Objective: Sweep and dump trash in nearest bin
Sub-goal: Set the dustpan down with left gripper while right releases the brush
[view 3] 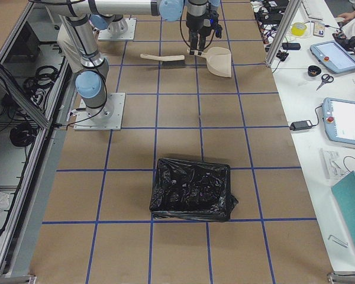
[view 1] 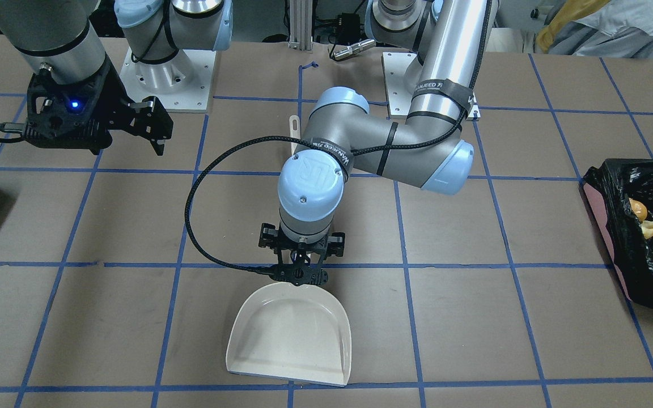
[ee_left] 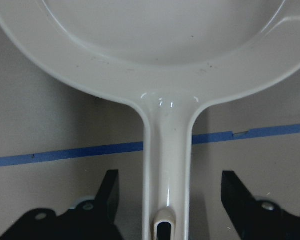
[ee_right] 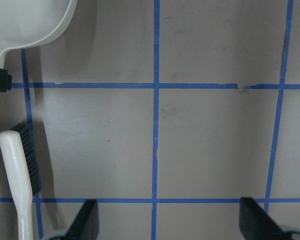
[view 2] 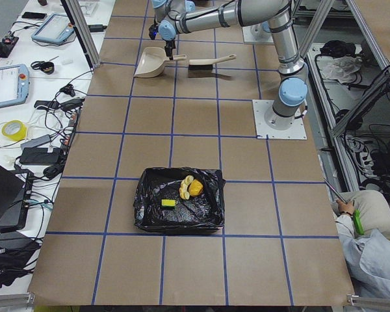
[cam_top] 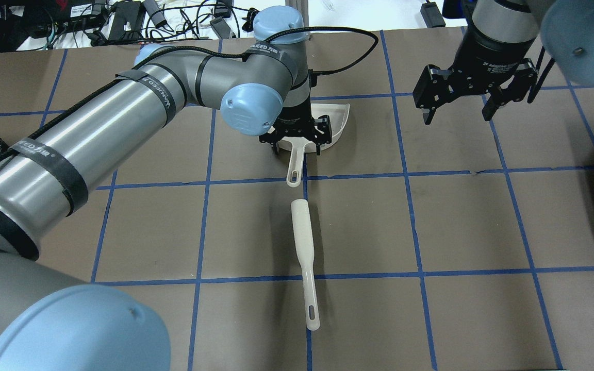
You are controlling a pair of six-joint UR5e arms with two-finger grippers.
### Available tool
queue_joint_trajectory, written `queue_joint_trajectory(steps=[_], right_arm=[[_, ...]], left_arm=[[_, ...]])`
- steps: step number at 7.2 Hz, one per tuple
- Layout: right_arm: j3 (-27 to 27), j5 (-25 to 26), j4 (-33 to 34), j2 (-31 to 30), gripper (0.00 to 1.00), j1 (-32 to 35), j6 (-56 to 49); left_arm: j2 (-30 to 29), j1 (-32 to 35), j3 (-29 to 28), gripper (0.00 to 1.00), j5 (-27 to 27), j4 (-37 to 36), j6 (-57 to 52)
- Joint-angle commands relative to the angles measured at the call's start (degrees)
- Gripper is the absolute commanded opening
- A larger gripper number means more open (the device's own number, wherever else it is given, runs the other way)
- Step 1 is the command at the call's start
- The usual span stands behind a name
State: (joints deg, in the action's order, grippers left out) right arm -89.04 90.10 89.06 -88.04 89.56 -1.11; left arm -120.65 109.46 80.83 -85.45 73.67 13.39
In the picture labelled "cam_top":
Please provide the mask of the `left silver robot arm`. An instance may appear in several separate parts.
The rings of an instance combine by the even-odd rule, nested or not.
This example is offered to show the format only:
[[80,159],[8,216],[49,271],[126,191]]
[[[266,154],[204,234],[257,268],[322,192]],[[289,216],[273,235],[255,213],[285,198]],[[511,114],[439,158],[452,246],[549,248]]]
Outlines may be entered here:
[[188,104],[272,146],[292,134],[330,141],[327,116],[311,116],[308,34],[298,10],[273,6],[242,54],[147,45],[132,69],[0,155],[0,370],[170,369],[160,315],[38,264],[39,242]]

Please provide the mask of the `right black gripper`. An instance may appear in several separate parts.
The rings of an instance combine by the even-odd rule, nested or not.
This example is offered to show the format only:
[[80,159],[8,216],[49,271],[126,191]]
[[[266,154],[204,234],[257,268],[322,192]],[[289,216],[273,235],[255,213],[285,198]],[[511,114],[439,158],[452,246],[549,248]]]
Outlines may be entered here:
[[414,88],[415,106],[430,125],[436,110],[462,96],[489,94],[482,115],[487,122],[508,103],[524,98],[531,103],[538,92],[538,71],[526,56],[535,42],[495,40],[476,26],[468,26],[452,65],[442,70],[427,65]]

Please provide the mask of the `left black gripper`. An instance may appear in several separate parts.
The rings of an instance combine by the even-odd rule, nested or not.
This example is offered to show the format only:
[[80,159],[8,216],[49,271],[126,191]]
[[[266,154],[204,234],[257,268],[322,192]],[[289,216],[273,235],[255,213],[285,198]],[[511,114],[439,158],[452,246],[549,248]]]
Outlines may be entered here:
[[273,154],[277,157],[280,154],[278,142],[284,138],[302,137],[311,141],[316,144],[317,156],[321,155],[321,152],[333,141],[330,116],[324,114],[314,117],[309,101],[293,107],[284,107],[274,120],[271,129],[272,131],[259,136],[259,141],[271,144]]

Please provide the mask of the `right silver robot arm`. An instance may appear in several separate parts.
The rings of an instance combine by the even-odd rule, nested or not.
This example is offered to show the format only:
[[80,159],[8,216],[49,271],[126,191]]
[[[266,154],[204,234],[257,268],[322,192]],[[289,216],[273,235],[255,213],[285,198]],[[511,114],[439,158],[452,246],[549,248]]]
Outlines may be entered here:
[[441,15],[467,30],[452,65],[425,66],[414,88],[427,125],[463,96],[488,95],[486,121],[508,103],[532,103],[555,65],[594,85],[594,1],[445,1]]

